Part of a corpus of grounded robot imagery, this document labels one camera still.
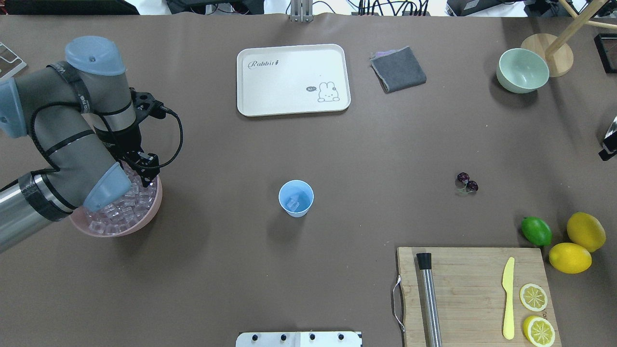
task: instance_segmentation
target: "lime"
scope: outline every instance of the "lime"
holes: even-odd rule
[[[572,242],[593,252],[607,241],[607,234],[594,216],[585,212],[577,212],[568,219],[566,226]]]
[[[523,235],[536,246],[550,245],[553,233],[549,226],[538,217],[527,217],[521,222]]]
[[[578,274],[591,266],[591,254],[576,243],[558,243],[549,251],[549,261],[557,270]]]
[[[521,303],[523,303],[523,306],[534,312],[544,310],[546,305],[549,303],[544,289],[533,283],[527,283],[522,286],[521,291],[519,292],[519,297],[521,298]]]
[[[536,347],[549,347],[555,342],[555,329],[546,319],[529,316],[523,322],[523,333]]]

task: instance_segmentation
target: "pink bowl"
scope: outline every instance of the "pink bowl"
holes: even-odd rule
[[[81,230],[86,235],[90,235],[94,237],[116,237],[116,236],[124,236],[130,233],[134,233],[137,230],[145,227],[146,224],[148,224],[152,220],[152,218],[154,218],[154,216],[156,215],[156,212],[159,211],[160,202],[161,200],[163,200],[163,186],[160,183],[159,176],[156,176],[156,184],[157,184],[157,189],[156,189],[156,194],[154,195],[154,201],[152,202],[152,206],[150,207],[146,215],[139,221],[139,223],[135,224],[134,226],[126,229],[125,231],[121,233],[117,233],[114,235],[101,235],[101,234],[91,232],[90,229],[88,228],[89,226],[88,218],[86,216],[86,212],[83,206],[80,206],[78,209],[73,211],[73,213],[69,216],[69,219],[71,220],[71,222],[77,229]]]

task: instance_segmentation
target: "yellow lemon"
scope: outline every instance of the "yellow lemon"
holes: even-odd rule
[[[557,270],[578,274],[591,266],[591,254],[576,243],[558,243],[549,251],[549,261]]]
[[[602,224],[592,215],[585,212],[577,212],[570,217],[568,225],[568,236],[572,242],[585,247],[593,252],[602,247],[607,241],[607,234],[604,232]]]
[[[546,319],[539,316],[529,316],[523,322],[523,333],[536,347],[549,347],[555,342],[555,329]]]
[[[544,289],[533,283],[527,283],[522,286],[521,291],[519,292],[519,297],[521,298],[521,303],[523,303],[523,306],[534,312],[544,310],[546,305],[549,303]]]

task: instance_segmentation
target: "wooden round base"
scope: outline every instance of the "wooden round base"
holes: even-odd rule
[[[550,46],[553,41],[557,39],[557,36],[551,34],[535,34],[526,38],[521,45],[521,48],[528,49],[535,52],[542,57],[546,64],[549,66],[550,76],[559,77],[565,75],[574,64],[574,54],[568,44],[563,44],[562,47],[557,49],[557,52],[553,54],[551,59],[546,59],[544,52]]]

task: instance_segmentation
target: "lemon slice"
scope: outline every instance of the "lemon slice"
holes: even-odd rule
[[[534,312],[543,311],[549,303],[544,289],[533,283],[522,286],[519,296],[523,306]]]
[[[527,340],[536,347],[549,347],[555,342],[555,329],[553,329],[553,325],[539,316],[525,318],[523,332]]]

